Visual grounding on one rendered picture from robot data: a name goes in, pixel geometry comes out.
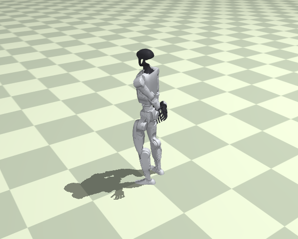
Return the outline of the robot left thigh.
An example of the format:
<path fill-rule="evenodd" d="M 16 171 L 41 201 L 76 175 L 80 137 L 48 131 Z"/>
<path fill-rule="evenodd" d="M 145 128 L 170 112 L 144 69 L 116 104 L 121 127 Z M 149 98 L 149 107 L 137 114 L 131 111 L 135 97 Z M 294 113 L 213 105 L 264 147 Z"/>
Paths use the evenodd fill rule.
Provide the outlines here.
<path fill-rule="evenodd" d="M 141 153 L 143 151 L 146 151 L 149 153 L 149 157 L 150 157 L 150 154 L 151 154 L 150 150 L 148 148 L 143 147 L 143 144 L 145 141 L 144 131 L 146 131 L 147 127 L 148 127 L 147 117 L 142 116 L 141 119 L 137 119 L 133 127 L 133 140 L 138 154 L 141 156 Z"/>

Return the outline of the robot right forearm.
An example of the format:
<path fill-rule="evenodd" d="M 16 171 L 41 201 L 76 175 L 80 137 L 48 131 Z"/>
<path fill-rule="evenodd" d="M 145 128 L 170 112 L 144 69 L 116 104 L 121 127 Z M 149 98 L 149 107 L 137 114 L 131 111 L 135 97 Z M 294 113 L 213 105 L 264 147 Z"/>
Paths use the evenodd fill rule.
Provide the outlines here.
<path fill-rule="evenodd" d="M 159 90 L 157 91 L 157 93 L 156 93 L 156 98 L 157 98 L 157 100 L 159 101 Z M 156 108 L 155 108 L 156 109 Z"/>

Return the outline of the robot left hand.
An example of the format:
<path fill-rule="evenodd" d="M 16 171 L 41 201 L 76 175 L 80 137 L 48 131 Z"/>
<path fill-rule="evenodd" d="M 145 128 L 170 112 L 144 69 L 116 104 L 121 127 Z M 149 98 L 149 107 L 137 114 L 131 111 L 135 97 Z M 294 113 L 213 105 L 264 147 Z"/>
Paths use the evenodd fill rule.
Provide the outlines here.
<path fill-rule="evenodd" d="M 167 108 L 167 105 L 164 104 L 163 101 L 161 101 L 161 102 L 160 102 L 160 108 L 158 109 L 158 111 L 161 109 L 161 113 L 160 113 L 160 115 L 162 115 L 162 116 L 160 117 L 160 119 L 163 117 L 163 118 L 161 119 L 161 120 L 163 120 L 163 121 L 167 119 L 167 109 L 166 109 L 166 108 Z M 160 115 L 158 115 L 158 117 L 159 117 Z"/>

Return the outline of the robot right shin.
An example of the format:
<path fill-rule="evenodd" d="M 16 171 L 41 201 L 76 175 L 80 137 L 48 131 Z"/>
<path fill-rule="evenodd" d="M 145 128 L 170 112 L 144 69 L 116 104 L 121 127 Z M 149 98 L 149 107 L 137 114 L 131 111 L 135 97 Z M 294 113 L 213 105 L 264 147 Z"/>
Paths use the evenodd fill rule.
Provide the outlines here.
<path fill-rule="evenodd" d="M 159 142 L 161 144 L 161 141 L 160 140 L 159 140 Z M 159 169 L 161 169 L 161 163 L 160 163 L 161 153 L 162 153 L 161 145 L 160 145 L 159 148 L 156 148 L 156 149 L 153 149 L 152 147 L 150 147 L 150 148 L 151 148 L 151 153 L 152 153 L 152 157 L 154 159 L 156 170 L 159 171 Z"/>

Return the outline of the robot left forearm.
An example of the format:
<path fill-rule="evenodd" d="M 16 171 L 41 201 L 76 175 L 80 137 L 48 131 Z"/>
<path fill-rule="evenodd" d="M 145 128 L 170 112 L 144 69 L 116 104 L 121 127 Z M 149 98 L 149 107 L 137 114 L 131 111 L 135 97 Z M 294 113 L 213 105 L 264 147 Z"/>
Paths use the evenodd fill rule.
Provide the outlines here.
<path fill-rule="evenodd" d="M 149 98 L 147 98 L 148 99 L 148 101 L 156 108 L 156 110 L 158 110 L 159 108 L 160 108 L 160 103 L 159 103 L 159 101 L 157 100 L 157 98 L 154 98 L 153 100 L 149 100 Z M 166 104 L 167 105 L 167 103 L 165 102 L 165 101 L 163 101 L 163 103 L 164 104 Z M 161 109 L 159 110 L 159 111 L 161 111 Z"/>

